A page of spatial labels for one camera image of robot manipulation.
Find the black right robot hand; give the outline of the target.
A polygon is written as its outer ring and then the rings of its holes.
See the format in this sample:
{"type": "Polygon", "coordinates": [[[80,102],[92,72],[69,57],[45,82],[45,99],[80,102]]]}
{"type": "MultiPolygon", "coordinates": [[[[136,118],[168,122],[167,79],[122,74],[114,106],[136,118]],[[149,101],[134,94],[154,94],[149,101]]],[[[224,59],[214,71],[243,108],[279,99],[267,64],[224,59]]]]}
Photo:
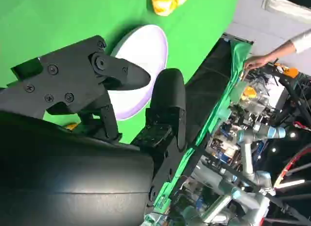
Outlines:
{"type": "Polygon", "coordinates": [[[157,76],[146,123],[121,143],[110,90],[149,84],[97,35],[13,67],[0,91],[3,226],[138,226],[186,148],[183,75],[157,76]]]}

